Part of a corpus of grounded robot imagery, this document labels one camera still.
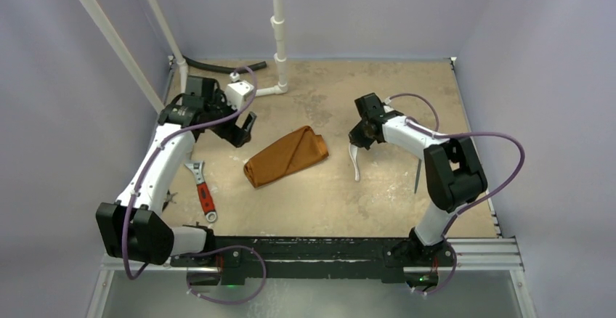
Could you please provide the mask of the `white ceramic spoon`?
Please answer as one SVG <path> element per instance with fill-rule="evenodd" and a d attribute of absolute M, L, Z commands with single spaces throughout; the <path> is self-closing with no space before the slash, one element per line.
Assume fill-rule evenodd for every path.
<path fill-rule="evenodd" d="M 350 156 L 350 159 L 353 165 L 354 180 L 356 182 L 359 182 L 361 180 L 360 168 L 359 168 L 359 164 L 357 161 L 358 151 L 359 151 L 359 147 L 355 146 L 354 144 L 349 144 L 349 156 Z"/>

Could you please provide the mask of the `orange cloth napkin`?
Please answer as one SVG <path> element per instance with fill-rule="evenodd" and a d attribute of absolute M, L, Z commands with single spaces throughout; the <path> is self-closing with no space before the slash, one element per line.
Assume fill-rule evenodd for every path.
<path fill-rule="evenodd" d="M 302 126 L 250 158 L 243 173 L 254 188 L 259 188 L 316 165 L 328 156 L 323 136 L 310 126 Z"/>

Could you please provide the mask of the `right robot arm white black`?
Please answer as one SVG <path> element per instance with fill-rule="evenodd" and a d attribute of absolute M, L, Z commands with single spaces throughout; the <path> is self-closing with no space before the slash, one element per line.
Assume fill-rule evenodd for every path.
<path fill-rule="evenodd" d="M 427 264 L 442 248 L 457 212 L 487 190 L 475 146 L 469 138 L 441 134 L 412 122 L 374 93 L 357 98 L 354 104 L 360 121 L 349 132 L 349 156 L 356 181 L 360 180 L 358 152 L 375 143 L 398 146 L 423 163 L 431 203 L 408 238 L 390 253 L 403 253 L 415 264 Z"/>

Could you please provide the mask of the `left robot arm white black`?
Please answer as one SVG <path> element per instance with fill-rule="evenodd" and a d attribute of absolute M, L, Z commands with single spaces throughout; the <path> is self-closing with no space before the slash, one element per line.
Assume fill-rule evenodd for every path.
<path fill-rule="evenodd" d="M 256 114 L 248 112 L 256 87 L 232 78 L 222 88 L 214 78 L 190 76 L 184 92 L 160 112 L 153 142 L 126 188 L 111 203 L 101 203 L 95 219 L 106 253 L 114 258 L 161 265 L 187 254 L 198 266 L 216 259 L 207 227 L 170 227 L 163 204 L 174 177 L 206 130 L 234 147 L 251 140 Z M 247 112 L 242 126 L 236 121 Z"/>

